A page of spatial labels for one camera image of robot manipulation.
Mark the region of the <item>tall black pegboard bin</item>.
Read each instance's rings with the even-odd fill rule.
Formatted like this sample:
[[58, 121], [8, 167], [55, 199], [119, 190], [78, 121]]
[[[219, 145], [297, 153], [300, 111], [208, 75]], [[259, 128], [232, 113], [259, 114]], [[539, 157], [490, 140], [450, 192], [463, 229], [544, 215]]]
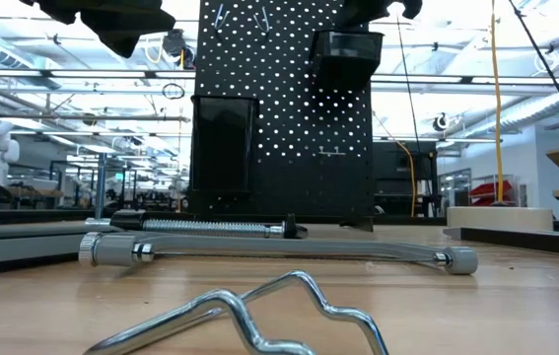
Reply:
[[253, 124], [259, 100], [247, 97], [191, 97], [190, 186], [203, 192], [250, 190]]

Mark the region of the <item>chrome zigzag peg hook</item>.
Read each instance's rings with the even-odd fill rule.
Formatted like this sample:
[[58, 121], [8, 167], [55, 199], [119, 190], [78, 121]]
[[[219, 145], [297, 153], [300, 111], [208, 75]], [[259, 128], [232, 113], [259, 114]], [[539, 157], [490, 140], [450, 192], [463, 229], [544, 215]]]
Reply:
[[324, 317], [356, 324], [365, 335], [374, 355], [389, 355], [384, 338], [368, 313], [356, 308], [330, 304], [314, 279], [303, 270], [287, 272], [242, 294], [228, 289], [211, 290], [178, 308], [101, 340], [88, 348], [83, 355], [127, 355], [223, 314], [229, 316], [241, 342], [252, 355], [315, 355], [309, 345], [303, 342], [264, 337], [247, 308], [248, 303], [294, 282], [304, 287], [314, 307]]

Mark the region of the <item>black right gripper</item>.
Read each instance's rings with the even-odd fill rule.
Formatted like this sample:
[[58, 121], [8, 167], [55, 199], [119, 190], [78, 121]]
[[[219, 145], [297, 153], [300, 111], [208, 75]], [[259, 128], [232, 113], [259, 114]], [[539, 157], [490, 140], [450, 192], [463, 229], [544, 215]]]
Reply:
[[[344, 0], [338, 15], [339, 27], [351, 28], [388, 17], [388, 7], [394, 0]], [[402, 16], [415, 19], [421, 12], [423, 0], [398, 0], [403, 5]]]

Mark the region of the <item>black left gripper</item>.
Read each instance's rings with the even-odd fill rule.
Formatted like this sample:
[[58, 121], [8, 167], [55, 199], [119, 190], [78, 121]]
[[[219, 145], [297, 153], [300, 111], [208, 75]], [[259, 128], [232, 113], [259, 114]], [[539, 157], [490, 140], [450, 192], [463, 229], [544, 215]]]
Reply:
[[107, 48], [129, 58], [142, 35], [168, 32], [175, 18], [161, 10], [162, 0], [20, 0], [64, 24], [77, 15]]

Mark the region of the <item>curved metal peg hook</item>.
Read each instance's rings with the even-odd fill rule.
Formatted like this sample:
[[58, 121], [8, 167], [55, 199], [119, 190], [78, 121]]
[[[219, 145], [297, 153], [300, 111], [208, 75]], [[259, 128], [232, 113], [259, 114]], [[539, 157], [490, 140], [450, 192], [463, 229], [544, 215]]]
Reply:
[[227, 9], [224, 4], [220, 4], [216, 11], [216, 17], [213, 23], [213, 27], [216, 31], [218, 31], [225, 25], [229, 15], [230, 10]]
[[270, 22], [268, 19], [268, 13], [264, 6], [261, 7], [259, 13], [255, 13], [253, 15], [253, 20], [255, 25], [265, 34], [268, 35], [270, 33]]

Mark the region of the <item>small black pegboard bin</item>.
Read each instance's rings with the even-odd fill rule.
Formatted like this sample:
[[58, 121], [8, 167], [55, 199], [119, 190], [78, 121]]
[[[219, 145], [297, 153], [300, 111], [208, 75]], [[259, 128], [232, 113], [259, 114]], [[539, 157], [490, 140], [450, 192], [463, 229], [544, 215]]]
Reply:
[[314, 33], [309, 61], [319, 88], [360, 91], [380, 66], [384, 35], [323, 30]]

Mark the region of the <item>grey hacksaw black handle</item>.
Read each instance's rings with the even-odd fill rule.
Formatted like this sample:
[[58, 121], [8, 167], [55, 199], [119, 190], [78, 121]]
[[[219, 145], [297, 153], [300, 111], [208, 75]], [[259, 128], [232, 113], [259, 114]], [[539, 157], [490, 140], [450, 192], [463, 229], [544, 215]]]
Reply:
[[426, 247], [407, 243], [284, 240], [236, 237], [202, 237], [162, 233], [86, 234], [78, 247], [78, 260], [87, 266], [131, 267], [150, 262], [157, 254], [294, 256], [313, 258], [364, 258], [428, 263], [441, 266], [451, 275], [471, 275], [478, 256], [468, 247]]

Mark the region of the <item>black metal pegboard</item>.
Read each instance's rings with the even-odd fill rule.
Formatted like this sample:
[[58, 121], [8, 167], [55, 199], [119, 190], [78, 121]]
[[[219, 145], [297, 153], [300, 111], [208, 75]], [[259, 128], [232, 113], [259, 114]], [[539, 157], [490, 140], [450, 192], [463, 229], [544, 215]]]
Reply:
[[[360, 91], [319, 88], [309, 61], [314, 33], [375, 32], [337, 25], [344, 0], [201, 0], [193, 95], [259, 100], [250, 190], [190, 187], [195, 214], [367, 217], [374, 206], [371, 81]], [[230, 10], [213, 27], [220, 4]], [[253, 20], [264, 6], [265, 35]], [[346, 156], [319, 155], [319, 146]]]

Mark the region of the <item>black C-clamp silver screw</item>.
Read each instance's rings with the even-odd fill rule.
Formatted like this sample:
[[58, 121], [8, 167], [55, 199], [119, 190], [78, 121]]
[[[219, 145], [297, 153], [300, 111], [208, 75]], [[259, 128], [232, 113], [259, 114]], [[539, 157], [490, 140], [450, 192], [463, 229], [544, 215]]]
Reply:
[[294, 214], [288, 214], [280, 224], [261, 224], [254, 222], [158, 219], [150, 218], [143, 210], [119, 210], [108, 219], [89, 218], [86, 224], [109, 225], [125, 231], [209, 237], [303, 240], [309, 236], [308, 229], [296, 223]]

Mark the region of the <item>red storage bins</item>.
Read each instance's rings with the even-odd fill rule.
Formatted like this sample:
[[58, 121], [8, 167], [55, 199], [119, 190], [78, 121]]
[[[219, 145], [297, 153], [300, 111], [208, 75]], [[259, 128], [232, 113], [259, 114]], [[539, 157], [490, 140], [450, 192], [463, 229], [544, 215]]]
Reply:
[[[473, 188], [469, 193], [469, 198], [472, 206], [489, 206], [498, 202], [500, 184], [496, 182], [485, 182]], [[516, 201], [513, 197], [514, 189], [512, 185], [504, 180], [503, 181], [503, 194], [502, 202], [505, 204], [515, 204]]]

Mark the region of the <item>beige masking tape roll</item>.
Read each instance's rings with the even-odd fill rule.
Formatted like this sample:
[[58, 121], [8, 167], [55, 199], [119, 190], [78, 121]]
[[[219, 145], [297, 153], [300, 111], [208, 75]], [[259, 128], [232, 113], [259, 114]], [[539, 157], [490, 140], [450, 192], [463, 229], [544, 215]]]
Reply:
[[450, 207], [447, 226], [488, 228], [499, 230], [551, 231], [553, 215], [550, 209], [509, 206]]

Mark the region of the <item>black background cabinet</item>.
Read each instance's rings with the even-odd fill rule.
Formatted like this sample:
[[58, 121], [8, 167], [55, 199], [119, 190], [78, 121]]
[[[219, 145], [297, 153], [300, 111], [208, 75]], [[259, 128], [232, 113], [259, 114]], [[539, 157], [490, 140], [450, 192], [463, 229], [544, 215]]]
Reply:
[[386, 215], [436, 217], [438, 191], [435, 142], [380, 141], [373, 144], [375, 206]]

